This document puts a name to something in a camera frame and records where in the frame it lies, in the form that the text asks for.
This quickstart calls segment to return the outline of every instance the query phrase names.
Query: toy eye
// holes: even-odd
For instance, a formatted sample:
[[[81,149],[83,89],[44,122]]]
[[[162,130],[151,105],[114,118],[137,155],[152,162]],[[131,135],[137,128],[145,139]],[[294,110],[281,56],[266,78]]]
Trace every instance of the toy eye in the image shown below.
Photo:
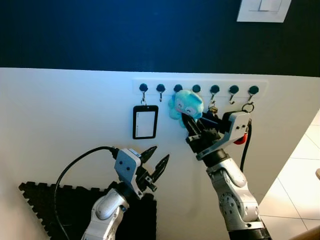
[[[176,107],[178,107],[179,109],[183,109],[184,108],[184,103],[180,100],[177,99],[176,103],[175,103]]]
[[[185,108],[185,111],[186,111],[187,114],[190,115],[190,116],[193,116],[193,115],[195,115],[195,114],[197,113],[197,111],[196,111],[193,107],[191,107],[191,106],[187,106],[187,107]]]

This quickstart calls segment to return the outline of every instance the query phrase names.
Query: black cable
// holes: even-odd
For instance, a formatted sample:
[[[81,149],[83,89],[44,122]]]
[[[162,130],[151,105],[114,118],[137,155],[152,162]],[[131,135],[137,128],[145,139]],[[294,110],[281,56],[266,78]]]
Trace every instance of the black cable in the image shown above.
[[[69,163],[68,166],[66,166],[66,168],[61,172],[59,178],[57,179],[56,181],[56,184],[55,184],[55,188],[54,188],[54,193],[53,193],[53,211],[54,211],[54,216],[55,216],[55,219],[59,225],[59,227],[61,228],[61,230],[63,231],[65,237],[67,240],[70,240],[64,226],[62,225],[62,223],[60,222],[60,219],[59,219],[59,216],[58,216],[58,212],[57,212],[57,191],[58,191],[58,188],[59,188],[59,185],[60,185],[60,182],[62,180],[62,178],[64,177],[64,175],[67,173],[67,171],[73,166],[75,165],[78,161],[80,161],[81,159],[83,159],[84,157],[94,153],[94,152],[97,152],[97,151],[100,151],[100,150],[109,150],[111,153],[112,153],[112,156],[114,159],[117,158],[117,154],[118,154],[118,151],[119,149],[118,148],[115,148],[115,147],[110,147],[110,146],[99,146],[99,147],[96,147],[94,149],[91,149],[87,152],[85,152],[84,154],[82,154],[81,156],[77,157],[75,160],[73,160],[71,163]]]
[[[241,172],[244,172],[244,165],[245,165],[245,160],[246,160],[248,147],[249,147],[249,144],[250,144],[251,133],[252,133],[252,120],[250,118],[249,122],[248,122],[248,138],[246,139],[246,142],[245,142],[245,145],[244,145],[244,149],[243,149],[243,153],[242,153],[242,157],[241,157],[241,164],[240,164]]]

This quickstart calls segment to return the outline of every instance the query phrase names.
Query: stuffed octopus toy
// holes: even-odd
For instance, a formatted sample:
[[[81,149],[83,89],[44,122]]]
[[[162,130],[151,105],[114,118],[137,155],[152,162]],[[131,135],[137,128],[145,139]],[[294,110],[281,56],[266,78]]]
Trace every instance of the stuffed octopus toy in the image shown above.
[[[170,117],[179,120],[181,127],[185,128],[182,120],[182,113],[191,116],[195,121],[202,117],[204,111],[203,100],[193,91],[184,89],[172,96],[168,103]]]

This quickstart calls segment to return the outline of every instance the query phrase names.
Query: dark blue wall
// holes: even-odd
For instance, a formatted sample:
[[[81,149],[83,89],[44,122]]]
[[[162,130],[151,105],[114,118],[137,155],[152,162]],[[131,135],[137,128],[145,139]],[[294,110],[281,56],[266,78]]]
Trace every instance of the dark blue wall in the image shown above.
[[[281,23],[240,0],[1,0],[0,67],[320,76],[320,0]]]

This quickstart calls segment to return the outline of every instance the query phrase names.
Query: white wall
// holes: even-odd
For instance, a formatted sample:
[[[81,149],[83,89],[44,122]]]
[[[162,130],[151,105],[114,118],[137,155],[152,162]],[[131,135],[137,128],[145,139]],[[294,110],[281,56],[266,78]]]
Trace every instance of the white wall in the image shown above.
[[[185,143],[186,130],[168,117],[169,95],[146,95],[159,106],[155,139],[132,139],[133,78],[267,79],[269,87],[252,113],[253,134],[245,163],[249,188],[260,201],[320,108],[320,79],[300,76],[108,72],[0,68],[0,153],[12,165],[16,185],[54,183],[80,154],[101,145],[142,151],[158,145],[151,165],[170,153],[157,185],[159,240],[228,239],[205,166]],[[235,99],[244,102],[246,99]],[[219,112],[230,110],[227,97]],[[240,162],[243,146],[226,151]],[[106,188],[116,180],[114,160],[98,152],[79,162],[64,184]]]
[[[0,161],[0,239],[44,240],[46,235],[40,220],[27,204],[11,178],[12,169],[5,156]]]

